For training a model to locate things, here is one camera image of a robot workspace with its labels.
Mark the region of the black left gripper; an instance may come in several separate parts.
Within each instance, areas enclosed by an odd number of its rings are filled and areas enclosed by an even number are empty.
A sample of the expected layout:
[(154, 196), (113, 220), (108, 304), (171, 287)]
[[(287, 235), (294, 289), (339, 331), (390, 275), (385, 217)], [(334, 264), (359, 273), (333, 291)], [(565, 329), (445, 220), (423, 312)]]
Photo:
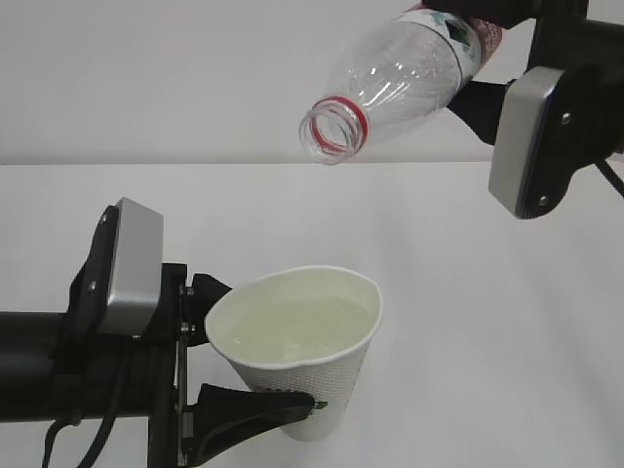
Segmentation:
[(185, 407), (187, 347), (209, 342), (206, 317), (231, 291), (211, 275), (196, 273), (186, 292), (186, 266), (162, 261), (160, 298), (144, 333), (98, 332), (117, 223), (118, 209), (107, 207), (71, 283), (53, 355), (55, 399), (63, 405), (55, 428), (88, 417), (101, 420), (80, 466), (95, 465), (114, 423), (125, 415), (148, 418), (150, 467), (199, 467), (244, 441), (305, 420), (315, 400), (300, 391), (249, 392), (204, 384), (197, 402)]

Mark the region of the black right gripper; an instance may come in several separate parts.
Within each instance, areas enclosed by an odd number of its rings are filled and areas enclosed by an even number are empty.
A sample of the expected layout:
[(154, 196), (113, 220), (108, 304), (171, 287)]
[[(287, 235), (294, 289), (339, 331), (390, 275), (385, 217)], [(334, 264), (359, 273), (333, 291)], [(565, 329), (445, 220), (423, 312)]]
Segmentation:
[[(595, 166), (616, 192), (623, 191), (622, 176), (607, 162), (623, 149), (622, 25), (588, 19), (585, 1), (426, 0), (423, 4), (503, 28), (535, 17), (525, 73), (537, 66), (564, 73), (548, 111), (540, 159), (570, 181), (577, 171)], [(470, 81), (447, 109), (481, 142), (495, 145), (510, 86), (511, 82)]]

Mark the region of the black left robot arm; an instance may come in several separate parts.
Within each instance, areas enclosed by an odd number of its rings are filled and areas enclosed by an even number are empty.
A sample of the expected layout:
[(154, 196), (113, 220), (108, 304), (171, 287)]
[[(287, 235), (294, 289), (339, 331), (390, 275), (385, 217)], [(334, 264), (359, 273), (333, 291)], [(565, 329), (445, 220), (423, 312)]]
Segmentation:
[(85, 419), (100, 426), (82, 459), (97, 461), (115, 421), (148, 420), (151, 467), (198, 467), (254, 436), (304, 420), (300, 391), (205, 384), (187, 401), (188, 351), (228, 287), (163, 259), (163, 217), (130, 199), (105, 209), (63, 313), (1, 316), (1, 418), (46, 421), (44, 451)]

